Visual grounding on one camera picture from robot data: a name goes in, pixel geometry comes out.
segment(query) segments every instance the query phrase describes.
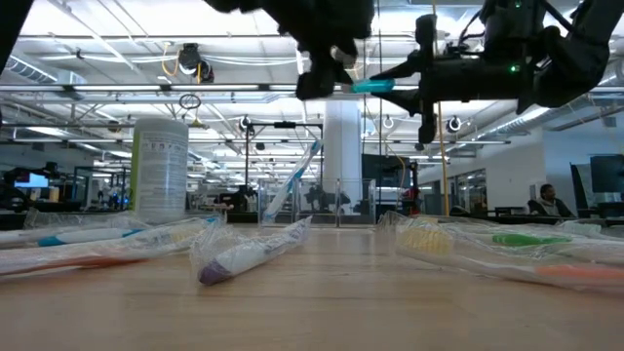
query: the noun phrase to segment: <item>pillar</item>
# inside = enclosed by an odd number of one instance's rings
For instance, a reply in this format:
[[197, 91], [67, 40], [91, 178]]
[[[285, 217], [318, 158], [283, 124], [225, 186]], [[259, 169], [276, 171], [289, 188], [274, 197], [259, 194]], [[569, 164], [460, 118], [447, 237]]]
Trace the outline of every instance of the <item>pillar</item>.
[[351, 199], [342, 206], [346, 215], [362, 200], [361, 114], [357, 101], [327, 101], [323, 122], [323, 188], [335, 193], [336, 180]]

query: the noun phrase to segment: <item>plastic container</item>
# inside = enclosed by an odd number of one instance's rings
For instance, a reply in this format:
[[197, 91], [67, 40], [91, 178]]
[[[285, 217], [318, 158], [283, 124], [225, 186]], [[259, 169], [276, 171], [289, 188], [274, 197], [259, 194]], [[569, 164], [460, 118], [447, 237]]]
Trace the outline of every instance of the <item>plastic container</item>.
[[131, 210], [160, 222], [184, 216], [188, 127], [166, 119], [140, 119], [135, 125], [131, 171]]

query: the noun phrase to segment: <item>wooden table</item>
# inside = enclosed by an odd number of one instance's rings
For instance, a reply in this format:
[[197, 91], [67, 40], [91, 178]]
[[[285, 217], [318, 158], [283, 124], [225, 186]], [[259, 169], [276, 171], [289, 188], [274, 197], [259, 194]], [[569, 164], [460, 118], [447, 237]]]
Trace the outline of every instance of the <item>wooden table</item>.
[[2, 350], [622, 350], [624, 297], [506, 282], [315, 230], [221, 285], [185, 254], [0, 280]]

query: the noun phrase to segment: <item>man sitting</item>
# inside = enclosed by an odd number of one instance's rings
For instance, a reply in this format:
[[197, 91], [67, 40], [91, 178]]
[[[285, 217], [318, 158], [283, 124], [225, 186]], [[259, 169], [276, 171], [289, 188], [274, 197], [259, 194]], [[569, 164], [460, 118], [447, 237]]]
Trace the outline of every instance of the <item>man sitting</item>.
[[539, 198], [528, 201], [528, 210], [532, 215], [573, 217], [566, 204], [557, 198], [555, 187], [544, 184], [539, 189]]

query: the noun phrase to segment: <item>yellow pole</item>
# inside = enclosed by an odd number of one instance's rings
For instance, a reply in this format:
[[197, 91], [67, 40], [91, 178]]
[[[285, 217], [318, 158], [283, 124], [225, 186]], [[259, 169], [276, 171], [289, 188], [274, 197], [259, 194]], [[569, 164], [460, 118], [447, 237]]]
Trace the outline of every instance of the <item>yellow pole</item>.
[[[436, 0], [431, 1], [431, 7], [433, 8], [433, 14], [436, 12]], [[438, 30], [434, 34], [434, 52], [438, 55]], [[440, 153], [442, 154], [442, 182], [445, 197], [445, 216], [449, 216], [449, 181], [447, 180], [447, 153], [445, 151], [445, 138], [442, 132], [442, 103], [438, 101], [438, 136], [440, 138]]]
[[445, 216], [449, 216], [449, 181], [447, 180], [447, 152], [442, 128], [442, 103], [438, 102], [438, 136], [440, 137], [440, 153], [442, 154], [442, 182], [445, 191]]

